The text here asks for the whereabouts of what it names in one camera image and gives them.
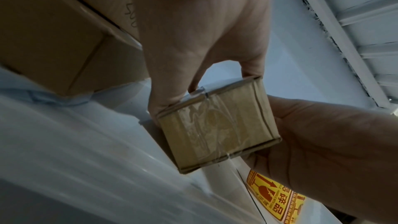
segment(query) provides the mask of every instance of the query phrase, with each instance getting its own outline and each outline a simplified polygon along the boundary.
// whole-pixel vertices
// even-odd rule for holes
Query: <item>red arrow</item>
[[[267,180],[266,178],[262,177],[260,174],[257,174],[257,177],[266,182],[267,184],[269,184],[271,187],[277,187],[277,185],[274,184],[274,182]]]

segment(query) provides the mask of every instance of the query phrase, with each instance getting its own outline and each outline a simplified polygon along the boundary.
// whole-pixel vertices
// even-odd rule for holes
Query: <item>yellow warning label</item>
[[[305,196],[252,170],[246,181],[252,193],[277,220],[283,224],[296,222]]]

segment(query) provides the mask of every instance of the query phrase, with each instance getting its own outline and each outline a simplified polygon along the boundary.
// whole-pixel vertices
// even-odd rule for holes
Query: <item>white beam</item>
[[[378,58],[385,56],[398,57],[398,43],[394,42],[370,46],[360,46],[358,47],[358,53],[362,56],[362,59]]]
[[[381,86],[398,88],[398,75],[376,75],[375,79]]]
[[[355,73],[361,79],[363,85],[376,104],[380,107],[389,108],[391,106],[390,101],[376,82],[373,74],[370,72],[364,60],[362,60],[356,47],[352,44],[350,38],[337,21],[326,1],[308,0],[308,2],[349,61]]]
[[[372,0],[337,14],[342,26],[398,11],[398,0]]]

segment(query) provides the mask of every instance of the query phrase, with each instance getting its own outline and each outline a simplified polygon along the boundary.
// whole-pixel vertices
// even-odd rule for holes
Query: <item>yellow and red sticker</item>
[[[306,199],[304,195],[252,170],[246,182],[256,198],[277,220],[283,224],[296,222]]]

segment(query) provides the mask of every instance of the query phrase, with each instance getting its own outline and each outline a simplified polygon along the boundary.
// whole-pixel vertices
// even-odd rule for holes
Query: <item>skin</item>
[[[156,115],[194,91],[212,64],[263,76],[270,0],[134,0]],[[270,97],[284,141],[244,157],[250,167],[342,212],[395,223],[398,120],[341,105]]]

